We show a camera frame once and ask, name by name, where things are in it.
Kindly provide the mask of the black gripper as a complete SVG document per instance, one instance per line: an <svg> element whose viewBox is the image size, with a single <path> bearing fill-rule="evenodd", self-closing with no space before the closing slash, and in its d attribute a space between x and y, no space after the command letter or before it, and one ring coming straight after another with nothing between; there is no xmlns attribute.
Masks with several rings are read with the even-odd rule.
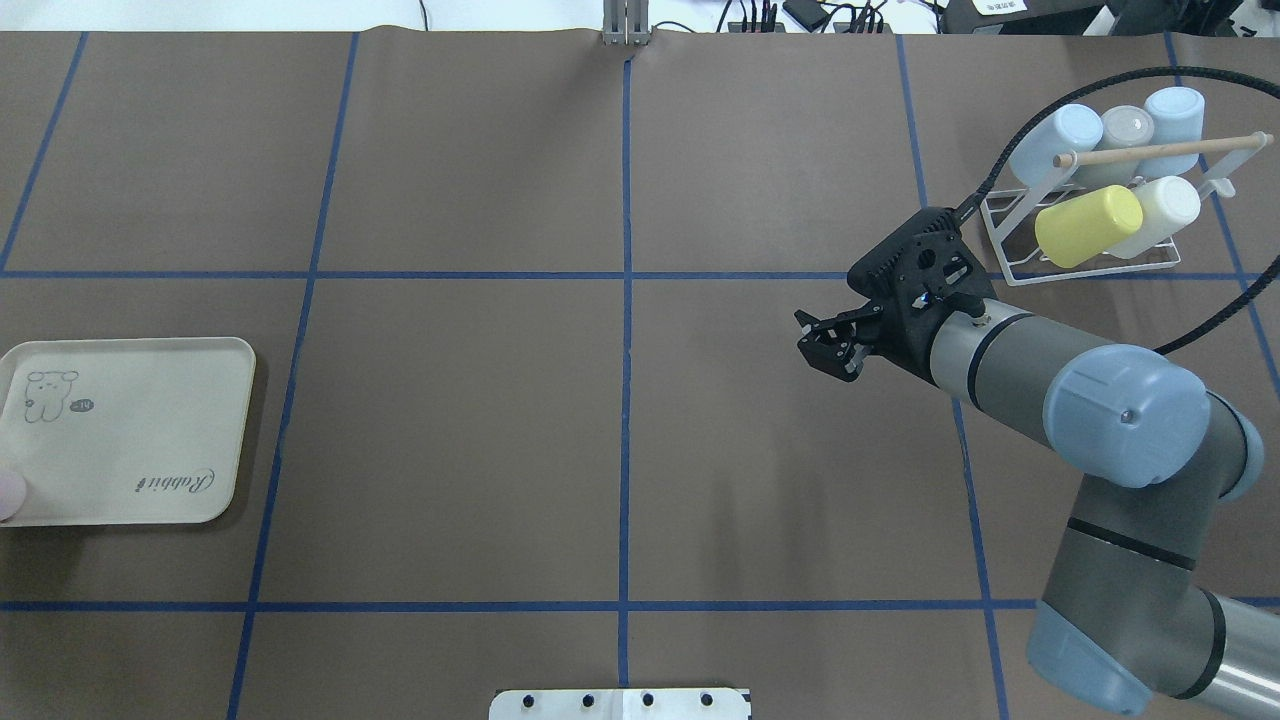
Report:
<svg viewBox="0 0 1280 720"><path fill-rule="evenodd" d="M826 319L796 310L794 318L805 334L796 346L810 368L845 383L858 379L865 357L878 356L934 384L931 350L952 314L941 301L924 307L914 307L911 301L869 301Z"/></svg>

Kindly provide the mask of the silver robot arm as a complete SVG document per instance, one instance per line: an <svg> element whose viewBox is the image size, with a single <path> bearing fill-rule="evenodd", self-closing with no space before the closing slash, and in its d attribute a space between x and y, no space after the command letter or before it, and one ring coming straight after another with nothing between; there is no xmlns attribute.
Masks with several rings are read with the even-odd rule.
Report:
<svg viewBox="0 0 1280 720"><path fill-rule="evenodd" d="M1265 469L1239 409L1151 348L996 299L795 318L817 370L884 357L1082 473L1027 643L1043 680L1121 716L1157 694L1277 716L1277 616L1193 578L1216 507Z"/></svg>

